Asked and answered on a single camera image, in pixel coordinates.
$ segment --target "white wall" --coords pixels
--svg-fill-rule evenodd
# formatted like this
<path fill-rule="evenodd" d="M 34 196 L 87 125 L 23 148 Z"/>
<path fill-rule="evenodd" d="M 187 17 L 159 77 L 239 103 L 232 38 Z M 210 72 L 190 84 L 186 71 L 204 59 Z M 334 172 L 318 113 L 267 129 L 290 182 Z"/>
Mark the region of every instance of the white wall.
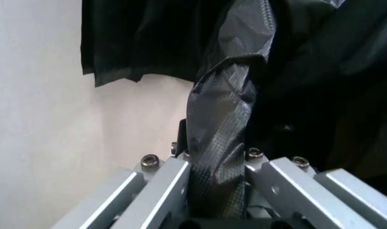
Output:
<path fill-rule="evenodd" d="M 167 158 L 192 83 L 93 87 L 81 0 L 0 0 L 0 228 L 48 228 L 117 166 Z"/>

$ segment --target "metal bar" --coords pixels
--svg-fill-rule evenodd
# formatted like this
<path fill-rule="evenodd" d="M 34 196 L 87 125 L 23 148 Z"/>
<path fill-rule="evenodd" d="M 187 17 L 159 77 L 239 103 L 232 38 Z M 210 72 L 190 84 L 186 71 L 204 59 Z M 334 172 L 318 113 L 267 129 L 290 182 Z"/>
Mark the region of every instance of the metal bar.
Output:
<path fill-rule="evenodd" d="M 387 197 L 343 169 L 315 180 L 378 228 L 387 229 Z"/>
<path fill-rule="evenodd" d="M 170 157 L 112 229 L 157 229 L 169 213 L 180 212 L 186 200 L 190 168 L 188 162 Z"/>
<path fill-rule="evenodd" d="M 145 182 L 141 173 L 121 168 L 78 204 L 52 229 L 107 228 L 117 214 L 123 212 Z"/>
<path fill-rule="evenodd" d="M 301 214 L 320 229 L 375 228 L 287 158 L 263 164 L 255 185 L 283 218 Z"/>

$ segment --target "screw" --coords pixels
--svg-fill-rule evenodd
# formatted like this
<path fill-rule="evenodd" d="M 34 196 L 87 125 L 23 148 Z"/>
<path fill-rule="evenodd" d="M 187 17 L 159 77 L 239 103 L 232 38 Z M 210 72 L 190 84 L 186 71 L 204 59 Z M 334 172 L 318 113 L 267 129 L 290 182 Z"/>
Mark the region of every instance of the screw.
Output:
<path fill-rule="evenodd" d="M 141 158 L 141 168 L 143 169 L 158 169 L 160 167 L 160 160 L 157 155 L 148 154 Z"/>
<path fill-rule="evenodd" d="M 246 154 L 246 160 L 252 160 L 257 158 L 262 158 L 264 153 L 257 148 L 250 148 Z"/>
<path fill-rule="evenodd" d="M 306 169 L 309 167 L 309 161 L 300 156 L 293 157 L 293 163 L 301 169 Z"/>
<path fill-rule="evenodd" d="M 176 146 L 177 146 L 176 142 L 171 143 L 171 156 L 173 157 L 176 157 Z"/>

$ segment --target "gray metal frame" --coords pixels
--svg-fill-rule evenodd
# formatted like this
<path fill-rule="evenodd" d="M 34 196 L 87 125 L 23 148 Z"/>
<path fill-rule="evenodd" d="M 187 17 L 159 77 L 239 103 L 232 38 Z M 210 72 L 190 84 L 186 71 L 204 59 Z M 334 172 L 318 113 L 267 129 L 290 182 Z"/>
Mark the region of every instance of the gray metal frame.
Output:
<path fill-rule="evenodd" d="M 157 229 L 168 214 L 180 212 L 190 169 L 188 162 L 170 157 L 112 228 Z"/>
<path fill-rule="evenodd" d="M 73 208 L 53 229 L 108 228 L 114 217 L 121 214 L 144 187 L 141 173 L 119 169 L 82 203 Z"/>
<path fill-rule="evenodd" d="M 252 178 L 281 217 L 298 213 L 319 229 L 375 228 L 287 158 L 264 163 Z"/>
<path fill-rule="evenodd" d="M 378 228 L 387 229 L 387 197 L 344 169 L 315 176 L 315 180 Z"/>

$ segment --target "black fabric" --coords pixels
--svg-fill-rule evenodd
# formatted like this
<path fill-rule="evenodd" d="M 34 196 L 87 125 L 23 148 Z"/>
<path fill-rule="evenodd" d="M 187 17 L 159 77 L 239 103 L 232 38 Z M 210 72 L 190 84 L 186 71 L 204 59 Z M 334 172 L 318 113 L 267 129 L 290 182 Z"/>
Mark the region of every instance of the black fabric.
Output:
<path fill-rule="evenodd" d="M 192 216 L 244 217 L 250 147 L 386 187 L 371 177 L 387 177 L 387 0 L 83 0 L 82 12 L 96 86 L 195 81 Z"/>

